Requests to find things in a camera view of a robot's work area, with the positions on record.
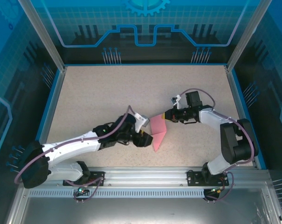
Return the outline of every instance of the blue frame edge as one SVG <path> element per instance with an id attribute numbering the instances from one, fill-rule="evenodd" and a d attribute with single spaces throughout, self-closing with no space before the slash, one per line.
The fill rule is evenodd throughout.
<path id="1" fill-rule="evenodd" d="M 54 81 L 53 81 L 53 85 L 52 85 L 51 91 L 50 91 L 49 96 L 48 96 L 47 104 L 46 104 L 46 107 L 44 108 L 44 112 L 43 112 L 43 115 L 42 115 L 42 118 L 41 118 L 41 121 L 40 121 L 40 125 L 39 125 L 38 131 L 37 131 L 37 135 L 36 135 L 36 138 L 35 138 L 35 140 L 37 140 L 37 141 L 39 141 L 39 139 L 41 137 L 41 133 L 42 133 L 42 130 L 43 130 L 43 127 L 44 127 L 44 124 L 45 124 L 45 121 L 46 121 L 46 118 L 47 118 L 47 115 L 48 115 L 49 106 L 51 105 L 53 95 L 54 95 L 54 91 L 55 91 L 55 88 L 57 86 L 59 76 L 60 76 L 60 71 L 59 71 L 59 69 L 57 69 L 57 72 L 56 72 L 56 75 L 55 75 L 55 78 L 54 78 Z"/>
<path id="2" fill-rule="evenodd" d="M 240 84 L 238 82 L 236 72 L 235 72 L 234 69 L 232 69 L 232 75 L 233 75 L 233 79 L 234 79 L 235 84 L 236 84 L 236 88 L 237 88 L 237 91 L 238 91 L 238 94 L 239 94 L 239 97 L 240 97 L 240 100 L 241 100 L 241 104 L 242 104 L 245 116 L 250 122 L 252 122 L 251 117 L 249 116 L 249 113 L 248 113 L 248 108 L 247 108 L 245 101 L 244 101 L 244 97 L 243 97 L 243 94 L 242 94 L 242 91 L 241 91 L 241 88 L 240 88 Z M 264 162 L 264 157 L 263 157 L 263 154 L 262 154 L 262 151 L 261 151 L 261 148 L 260 148 L 260 144 L 259 144 L 258 139 L 257 139 L 256 132 L 254 131 L 254 127 L 253 127 L 253 132 L 254 132 L 255 138 L 257 140 L 258 147 L 259 147 L 259 154 L 257 155 L 257 157 L 259 159 L 261 169 L 267 169 L 265 162 Z"/>
<path id="3" fill-rule="evenodd" d="M 65 64 L 65 66 L 130 66 L 130 65 L 227 65 L 227 63 L 193 64 L 193 63 L 152 63 L 152 64 Z"/>

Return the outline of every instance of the pink cloth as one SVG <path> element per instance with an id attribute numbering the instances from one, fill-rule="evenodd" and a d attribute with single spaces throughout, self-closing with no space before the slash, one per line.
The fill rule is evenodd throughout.
<path id="1" fill-rule="evenodd" d="M 167 128 L 165 126 L 165 119 L 162 118 L 162 114 L 150 118 L 150 125 L 153 137 L 153 148 L 154 151 L 157 152 L 167 132 Z"/>

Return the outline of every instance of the speckled tabletop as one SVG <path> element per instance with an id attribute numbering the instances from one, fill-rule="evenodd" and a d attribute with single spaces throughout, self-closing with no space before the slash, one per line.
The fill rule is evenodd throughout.
<path id="1" fill-rule="evenodd" d="M 209 92 L 218 112 L 238 118 L 223 66 L 68 67 L 47 142 L 73 138 L 116 121 L 128 105 L 147 117 L 161 114 L 172 108 L 172 97 L 191 87 Z M 200 97 L 203 104 L 212 104 L 203 93 Z M 157 152 L 152 146 L 116 144 L 71 161 L 82 160 L 90 167 L 202 166 L 220 153 L 220 134 L 209 126 L 171 122 L 166 126 Z M 144 130 L 151 133 L 150 125 Z"/>

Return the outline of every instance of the blue printed backdrop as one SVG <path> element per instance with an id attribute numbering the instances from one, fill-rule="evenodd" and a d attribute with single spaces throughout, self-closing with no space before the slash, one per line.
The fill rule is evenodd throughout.
<path id="1" fill-rule="evenodd" d="M 33 1 L 65 63 L 103 64 L 226 63 L 258 3 Z"/>
<path id="2" fill-rule="evenodd" d="M 0 0 L 0 223 L 17 186 L 18 152 L 35 140 L 57 67 L 17 0 Z"/>
<path id="3" fill-rule="evenodd" d="M 266 165 L 281 179 L 282 0 L 272 1 L 235 71 Z"/>

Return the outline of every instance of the gear logo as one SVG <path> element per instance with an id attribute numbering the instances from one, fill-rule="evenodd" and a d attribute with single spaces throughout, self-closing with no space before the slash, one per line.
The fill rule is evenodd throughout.
<path id="1" fill-rule="evenodd" d="M 137 13 L 138 16 L 147 16 L 148 14 L 153 16 L 155 13 L 159 13 L 160 9 L 165 9 L 170 0 L 123 0 L 123 3 L 126 5 L 126 9 Z"/>
<path id="2" fill-rule="evenodd" d="M 0 12 L 10 24 L 13 24 L 19 15 L 18 1 L 0 0 Z"/>

